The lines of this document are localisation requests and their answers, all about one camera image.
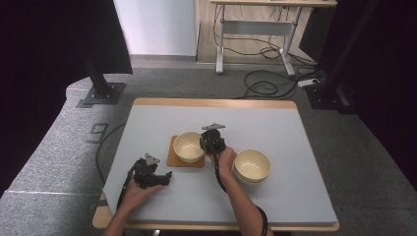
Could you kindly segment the person's left hand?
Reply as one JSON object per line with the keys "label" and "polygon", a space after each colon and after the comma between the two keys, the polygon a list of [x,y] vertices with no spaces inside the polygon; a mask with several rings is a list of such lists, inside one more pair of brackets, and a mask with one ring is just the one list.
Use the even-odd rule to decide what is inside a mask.
{"label": "person's left hand", "polygon": [[131,180],[126,188],[124,198],[119,209],[127,214],[133,213],[140,207],[151,195],[162,189],[161,185],[148,188],[139,187],[134,180]]}

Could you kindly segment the black curtain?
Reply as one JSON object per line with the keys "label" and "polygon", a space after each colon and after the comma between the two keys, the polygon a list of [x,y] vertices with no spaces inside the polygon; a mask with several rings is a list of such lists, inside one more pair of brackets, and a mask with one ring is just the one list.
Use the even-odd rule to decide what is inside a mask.
{"label": "black curtain", "polygon": [[114,0],[0,0],[0,197],[91,70],[132,72]]}
{"label": "black curtain", "polygon": [[417,189],[417,0],[380,0],[342,69],[355,113]]}

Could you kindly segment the person's right hand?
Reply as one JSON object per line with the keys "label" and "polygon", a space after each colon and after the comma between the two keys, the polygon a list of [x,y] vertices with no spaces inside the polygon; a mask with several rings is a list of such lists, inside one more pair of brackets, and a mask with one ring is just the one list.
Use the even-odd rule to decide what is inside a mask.
{"label": "person's right hand", "polygon": [[237,153],[232,147],[227,147],[217,158],[214,160],[212,154],[208,157],[210,158],[211,164],[213,167],[218,167],[219,177],[222,181],[225,181],[227,178],[232,176],[232,166],[234,160],[237,156]]}

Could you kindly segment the orange square coaster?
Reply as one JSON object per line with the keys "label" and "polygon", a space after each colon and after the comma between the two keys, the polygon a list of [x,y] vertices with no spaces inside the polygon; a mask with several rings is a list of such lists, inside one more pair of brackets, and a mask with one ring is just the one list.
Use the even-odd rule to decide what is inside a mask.
{"label": "orange square coaster", "polygon": [[197,162],[185,162],[174,151],[173,144],[176,140],[176,136],[171,137],[170,147],[166,163],[171,167],[191,167],[191,168],[203,168],[205,166],[205,160],[201,158]]}

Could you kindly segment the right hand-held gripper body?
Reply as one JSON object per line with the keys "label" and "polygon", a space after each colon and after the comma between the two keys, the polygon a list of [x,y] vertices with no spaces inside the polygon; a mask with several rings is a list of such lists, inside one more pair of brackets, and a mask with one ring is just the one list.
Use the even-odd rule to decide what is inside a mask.
{"label": "right hand-held gripper body", "polygon": [[225,150],[226,145],[224,138],[220,135],[219,129],[223,129],[224,125],[213,123],[203,126],[204,132],[201,134],[208,145],[208,154],[218,154]]}

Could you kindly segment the white desk frame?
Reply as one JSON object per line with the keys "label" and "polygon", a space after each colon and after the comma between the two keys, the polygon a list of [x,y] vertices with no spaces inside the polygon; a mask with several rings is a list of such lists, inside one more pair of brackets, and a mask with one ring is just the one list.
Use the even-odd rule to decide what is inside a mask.
{"label": "white desk frame", "polygon": [[[279,50],[280,57],[286,72],[294,76],[295,72],[290,62],[289,49],[294,38],[295,31],[302,10],[310,8],[333,8],[337,5],[336,0],[209,0],[210,3],[220,7],[219,43],[216,50],[215,71],[223,73],[223,37],[225,34],[247,35],[280,35],[285,39],[283,48]],[[260,22],[260,21],[229,21],[225,19],[227,6],[272,6],[272,7],[295,7],[295,17],[291,22]]]}

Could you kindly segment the white power strip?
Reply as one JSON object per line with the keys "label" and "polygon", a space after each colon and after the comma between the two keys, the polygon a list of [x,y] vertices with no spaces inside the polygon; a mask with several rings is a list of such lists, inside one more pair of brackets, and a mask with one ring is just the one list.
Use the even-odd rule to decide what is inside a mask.
{"label": "white power strip", "polygon": [[299,88],[303,88],[307,86],[317,85],[319,83],[320,81],[318,79],[309,79],[309,80],[300,81],[297,83],[297,85]]}

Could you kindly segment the cream ceramic bowl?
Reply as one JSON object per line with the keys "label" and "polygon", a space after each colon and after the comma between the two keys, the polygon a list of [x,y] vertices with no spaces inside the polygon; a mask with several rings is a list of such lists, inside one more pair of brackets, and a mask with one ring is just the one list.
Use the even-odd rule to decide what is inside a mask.
{"label": "cream ceramic bowl", "polygon": [[186,132],[177,136],[173,143],[174,152],[184,162],[194,163],[204,156],[200,146],[201,135],[196,132]]}
{"label": "cream ceramic bowl", "polygon": [[234,160],[235,173],[240,172],[244,175],[251,173],[254,175],[269,175],[271,165],[268,157],[256,149],[244,149],[240,151]]}
{"label": "cream ceramic bowl", "polygon": [[242,183],[247,185],[258,185],[268,178],[267,175],[259,175],[258,173],[255,173],[254,175],[252,175],[251,173],[249,173],[248,175],[244,175],[243,173],[236,172],[235,175]]}

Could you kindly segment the black metal stand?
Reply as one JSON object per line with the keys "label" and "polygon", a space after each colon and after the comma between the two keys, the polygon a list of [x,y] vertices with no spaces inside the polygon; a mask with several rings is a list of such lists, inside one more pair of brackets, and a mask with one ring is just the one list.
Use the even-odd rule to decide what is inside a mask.
{"label": "black metal stand", "polygon": [[109,83],[102,73],[98,72],[89,55],[83,51],[82,61],[92,82],[88,94],[77,104],[78,108],[92,108],[94,105],[116,105],[122,91],[124,83]]}
{"label": "black metal stand", "polygon": [[302,37],[302,49],[305,52],[317,51],[315,68],[325,75],[321,85],[306,87],[313,109],[337,110],[344,107],[337,93],[342,83],[342,69],[380,0],[336,2],[335,7],[313,9]]}

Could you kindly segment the white panel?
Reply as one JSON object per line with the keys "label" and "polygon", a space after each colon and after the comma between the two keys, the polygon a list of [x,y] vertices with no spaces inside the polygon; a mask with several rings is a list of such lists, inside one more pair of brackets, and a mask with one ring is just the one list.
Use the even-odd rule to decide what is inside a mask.
{"label": "white panel", "polygon": [[198,0],[114,0],[131,55],[196,56]]}

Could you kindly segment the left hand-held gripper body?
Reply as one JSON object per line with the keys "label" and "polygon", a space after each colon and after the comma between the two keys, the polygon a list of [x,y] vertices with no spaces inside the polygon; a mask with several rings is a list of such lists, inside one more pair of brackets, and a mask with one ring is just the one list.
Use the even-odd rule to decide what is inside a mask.
{"label": "left hand-held gripper body", "polygon": [[137,160],[133,166],[134,181],[136,184],[145,189],[153,187],[156,179],[164,179],[162,175],[155,175],[154,172],[160,160],[146,153],[144,158]]}

